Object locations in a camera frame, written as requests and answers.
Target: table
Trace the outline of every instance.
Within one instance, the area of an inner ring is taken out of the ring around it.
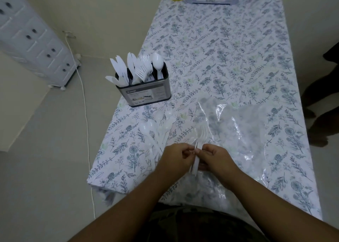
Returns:
[[[158,52],[168,66],[170,101],[132,108],[121,97],[88,176],[100,191],[128,193],[151,172],[139,124],[172,104],[178,110],[167,144],[192,131],[199,93],[233,107],[265,102],[267,113],[265,183],[271,191],[321,219],[305,122],[282,0],[240,0],[237,5],[187,4],[162,0],[141,53]],[[232,213],[241,208],[211,177],[205,191],[174,184],[161,201],[187,203]],[[194,177],[186,175],[186,182]],[[213,203],[211,195],[228,199]],[[239,210],[234,213],[245,219]]]

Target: forearm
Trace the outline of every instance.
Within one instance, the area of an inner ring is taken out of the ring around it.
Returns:
[[[339,231],[286,202],[245,173],[231,190],[273,241],[339,241]]]
[[[85,227],[70,242],[131,241],[171,184],[151,173],[131,193]]]

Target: white cable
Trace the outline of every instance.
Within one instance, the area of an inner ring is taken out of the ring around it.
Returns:
[[[67,45],[68,45],[68,48],[70,49],[70,53],[71,53],[71,55],[72,55],[72,58],[73,58],[73,61],[74,61],[74,64],[75,64],[75,69],[77,70],[77,74],[78,74],[79,79],[80,79],[80,82],[81,82],[82,94],[83,94],[83,96],[84,96],[85,118],[86,118],[86,128],[87,128],[88,169],[89,169],[89,171],[91,171],[91,163],[90,163],[90,142],[89,142],[89,138],[88,138],[88,120],[87,120],[87,112],[86,112],[85,90],[84,90],[84,85],[83,85],[83,83],[82,83],[80,74],[79,74],[79,72],[78,72],[78,66],[77,66],[77,63],[76,63],[75,60],[74,60],[74,56],[73,56],[73,53],[72,53],[72,49],[70,48],[70,44],[69,44],[68,41],[67,41],[67,35],[65,36],[65,40],[66,40],[66,43],[67,43]],[[93,205],[93,215],[94,215],[94,219],[95,219],[96,217],[95,217],[95,206],[94,206],[94,200],[93,200],[93,190],[92,190],[92,186],[91,186],[91,197],[92,197],[92,205]]]

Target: tile floor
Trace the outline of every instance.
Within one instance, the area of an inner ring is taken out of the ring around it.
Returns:
[[[92,164],[120,94],[105,80],[109,60],[83,58]],[[318,115],[339,95],[311,107]],[[78,76],[65,92],[52,89],[8,153],[0,152],[1,241],[67,241],[93,220],[88,175],[86,125]],[[339,228],[339,135],[325,148],[311,147],[323,218]],[[97,216],[107,210],[94,193]]]

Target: white cabinet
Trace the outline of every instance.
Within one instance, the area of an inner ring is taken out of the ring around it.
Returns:
[[[66,85],[79,61],[26,0],[0,0],[0,50],[50,85]]]

